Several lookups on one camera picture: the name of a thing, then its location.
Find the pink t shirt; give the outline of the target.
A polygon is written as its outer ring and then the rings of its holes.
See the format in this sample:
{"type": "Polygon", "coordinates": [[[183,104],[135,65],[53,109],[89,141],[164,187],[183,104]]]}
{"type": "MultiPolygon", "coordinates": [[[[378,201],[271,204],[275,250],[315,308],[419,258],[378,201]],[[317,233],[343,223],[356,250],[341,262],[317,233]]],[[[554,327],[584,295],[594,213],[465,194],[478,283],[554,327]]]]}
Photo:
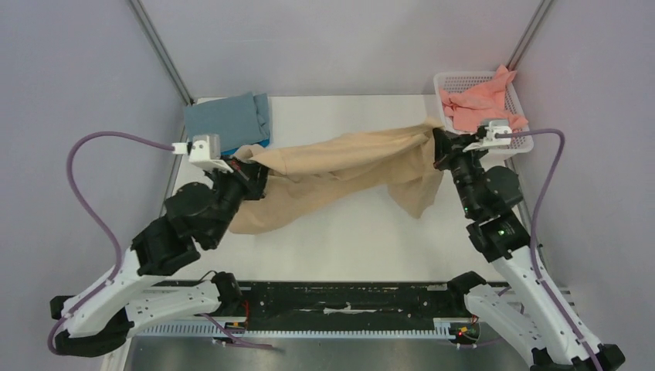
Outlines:
{"type": "Polygon", "coordinates": [[[461,93],[439,89],[439,98],[443,111],[457,131],[475,132],[485,119],[507,119],[513,130],[528,125],[522,114],[515,114],[505,107],[507,87],[516,77],[516,71],[510,71],[500,65],[494,76],[483,83],[478,83],[461,93]]]}

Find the bright blue folded t shirt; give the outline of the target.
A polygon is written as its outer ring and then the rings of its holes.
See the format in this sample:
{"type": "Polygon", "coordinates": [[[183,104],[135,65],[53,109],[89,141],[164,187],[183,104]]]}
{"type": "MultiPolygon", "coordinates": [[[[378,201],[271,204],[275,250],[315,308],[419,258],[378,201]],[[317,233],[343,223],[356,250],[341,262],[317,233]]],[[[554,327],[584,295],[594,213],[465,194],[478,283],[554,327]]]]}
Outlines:
{"type": "Polygon", "coordinates": [[[257,142],[251,145],[243,145],[239,148],[230,149],[227,151],[222,151],[221,155],[223,156],[236,156],[238,158],[251,158],[254,155],[257,155],[266,150],[270,145],[270,140],[266,139],[261,142],[257,142]]]}

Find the white plastic laundry basket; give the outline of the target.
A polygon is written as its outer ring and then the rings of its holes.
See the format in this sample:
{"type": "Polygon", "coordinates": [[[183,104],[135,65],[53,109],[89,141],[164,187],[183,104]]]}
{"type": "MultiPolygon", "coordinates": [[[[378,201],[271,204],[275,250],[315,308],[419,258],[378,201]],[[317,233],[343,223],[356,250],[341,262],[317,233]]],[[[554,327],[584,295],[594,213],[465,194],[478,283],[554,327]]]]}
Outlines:
{"type": "MultiPolygon", "coordinates": [[[[433,82],[436,92],[438,93],[438,104],[437,108],[442,122],[446,125],[446,129],[456,134],[472,134],[473,132],[457,131],[453,128],[452,121],[445,116],[442,102],[439,98],[439,89],[444,89],[449,92],[461,93],[466,89],[478,84],[490,80],[495,71],[459,71],[459,72],[446,72],[438,73],[434,76],[433,82]]],[[[524,111],[521,107],[520,101],[514,85],[511,82],[507,87],[507,97],[505,99],[505,107],[515,114],[524,115],[524,111]]],[[[529,127],[526,126],[522,129],[513,130],[514,133],[528,131],[529,127]]]]}

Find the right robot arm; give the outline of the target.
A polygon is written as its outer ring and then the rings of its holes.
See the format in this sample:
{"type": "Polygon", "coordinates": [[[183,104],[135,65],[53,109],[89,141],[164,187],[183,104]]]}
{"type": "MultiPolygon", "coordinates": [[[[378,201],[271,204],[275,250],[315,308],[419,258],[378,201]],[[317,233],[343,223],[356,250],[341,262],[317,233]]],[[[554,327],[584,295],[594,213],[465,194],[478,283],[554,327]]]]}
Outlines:
{"type": "Polygon", "coordinates": [[[602,342],[565,300],[513,208],[522,201],[518,175],[508,167],[488,170],[480,163],[483,144],[511,134],[481,128],[476,134],[433,130],[434,168],[452,175],[473,247],[509,284],[527,310],[512,308],[479,274],[448,281],[446,306],[455,315],[486,322],[519,353],[530,370],[617,370],[626,357],[602,342]]]}

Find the grey-blue folded t shirt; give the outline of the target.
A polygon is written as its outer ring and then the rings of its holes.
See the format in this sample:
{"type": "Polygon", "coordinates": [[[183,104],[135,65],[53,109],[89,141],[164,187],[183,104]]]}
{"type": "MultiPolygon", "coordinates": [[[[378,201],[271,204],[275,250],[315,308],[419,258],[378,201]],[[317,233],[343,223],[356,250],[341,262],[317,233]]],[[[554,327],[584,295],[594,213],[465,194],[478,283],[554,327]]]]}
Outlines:
{"type": "Polygon", "coordinates": [[[217,134],[223,154],[244,145],[270,144],[271,119],[267,94],[246,93],[208,100],[184,109],[185,128],[190,138],[217,134]]]}

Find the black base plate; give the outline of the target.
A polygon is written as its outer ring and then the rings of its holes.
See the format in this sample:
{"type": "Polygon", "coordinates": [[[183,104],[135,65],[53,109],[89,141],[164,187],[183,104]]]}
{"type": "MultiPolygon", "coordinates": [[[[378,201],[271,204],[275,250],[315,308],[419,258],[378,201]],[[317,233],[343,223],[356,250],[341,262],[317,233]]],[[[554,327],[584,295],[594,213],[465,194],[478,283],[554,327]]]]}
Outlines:
{"type": "Polygon", "coordinates": [[[441,282],[240,281],[253,331],[428,330],[468,312],[441,282]]]}

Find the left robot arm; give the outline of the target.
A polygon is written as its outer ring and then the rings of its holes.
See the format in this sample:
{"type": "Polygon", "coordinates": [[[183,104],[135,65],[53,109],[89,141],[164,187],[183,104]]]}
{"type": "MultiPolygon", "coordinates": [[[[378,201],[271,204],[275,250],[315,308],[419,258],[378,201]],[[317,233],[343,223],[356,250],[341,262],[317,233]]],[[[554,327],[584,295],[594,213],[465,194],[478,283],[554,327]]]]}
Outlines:
{"type": "Polygon", "coordinates": [[[190,182],[165,201],[152,221],[119,253],[120,262],[87,291],[50,302],[56,327],[49,347],[59,356],[93,358],[113,352],[152,326],[179,318],[218,315],[243,319],[243,294],[233,274],[217,272],[192,286],[144,297],[214,250],[245,201],[265,195],[268,168],[229,158],[227,172],[207,171],[209,184],[190,182]]]}

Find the aluminium frame rail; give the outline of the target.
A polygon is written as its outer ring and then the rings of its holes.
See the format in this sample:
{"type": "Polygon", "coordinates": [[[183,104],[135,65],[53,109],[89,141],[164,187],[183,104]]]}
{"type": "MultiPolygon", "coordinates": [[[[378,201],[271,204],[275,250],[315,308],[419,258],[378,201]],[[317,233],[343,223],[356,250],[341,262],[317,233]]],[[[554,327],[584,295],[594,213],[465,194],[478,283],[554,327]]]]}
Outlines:
{"type": "Polygon", "coordinates": [[[195,100],[183,81],[181,74],[178,72],[170,53],[167,51],[154,22],[144,6],[144,3],[141,0],[127,0],[127,4],[131,7],[137,23],[140,25],[142,32],[148,39],[151,48],[154,50],[156,57],[164,68],[169,80],[172,82],[178,96],[182,100],[182,103],[185,106],[193,105],[195,100]]]}

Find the beige t shirt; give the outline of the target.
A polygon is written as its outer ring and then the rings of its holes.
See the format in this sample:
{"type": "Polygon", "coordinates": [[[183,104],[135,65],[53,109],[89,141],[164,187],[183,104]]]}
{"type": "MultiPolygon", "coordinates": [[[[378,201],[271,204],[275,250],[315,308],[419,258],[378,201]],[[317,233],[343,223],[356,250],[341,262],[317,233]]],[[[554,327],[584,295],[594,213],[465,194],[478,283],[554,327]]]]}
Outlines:
{"type": "Polygon", "coordinates": [[[383,131],[343,134],[328,141],[266,149],[238,158],[268,167],[266,196],[245,201],[229,232],[255,235],[277,230],[353,193],[386,186],[389,196],[418,219],[434,204],[443,173],[434,169],[432,130],[441,121],[383,131]]]}

